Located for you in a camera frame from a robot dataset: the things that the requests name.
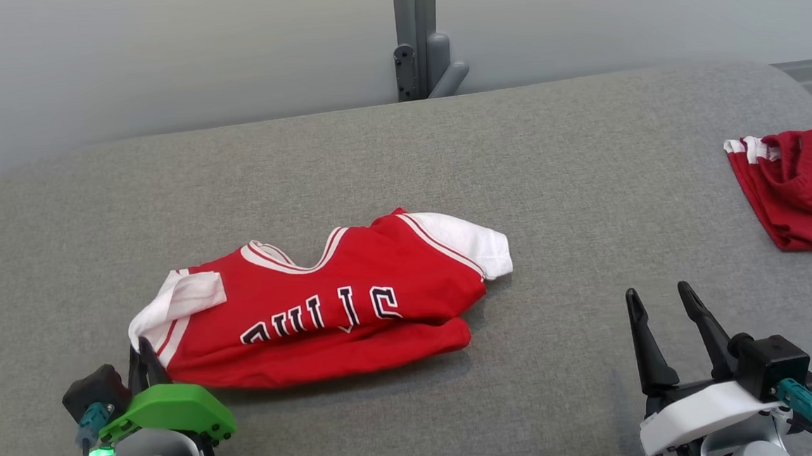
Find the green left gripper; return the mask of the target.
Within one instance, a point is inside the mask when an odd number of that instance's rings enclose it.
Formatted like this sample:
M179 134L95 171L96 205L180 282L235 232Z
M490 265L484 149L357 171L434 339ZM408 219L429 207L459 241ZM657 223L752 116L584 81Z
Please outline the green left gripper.
M206 388L194 384L171 384L172 380L145 336L138 338L138 351L129 347L128 389L132 398L125 413L108 422L99 433L103 443L113 444L142 429L173 430L205 436L216 445L237 431L235 417Z

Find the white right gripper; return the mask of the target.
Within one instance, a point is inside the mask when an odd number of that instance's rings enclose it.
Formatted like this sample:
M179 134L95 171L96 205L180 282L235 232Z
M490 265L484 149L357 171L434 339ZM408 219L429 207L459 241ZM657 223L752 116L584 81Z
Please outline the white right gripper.
M678 295L695 323L712 363L714 381L678 385L676 371L649 326L649 313L635 288L627 289L626 307L635 344L645 418L640 444L645 456L695 456L786 450L787 411L777 400L759 400L734 379L737 360L728 350L729 335L689 282Z

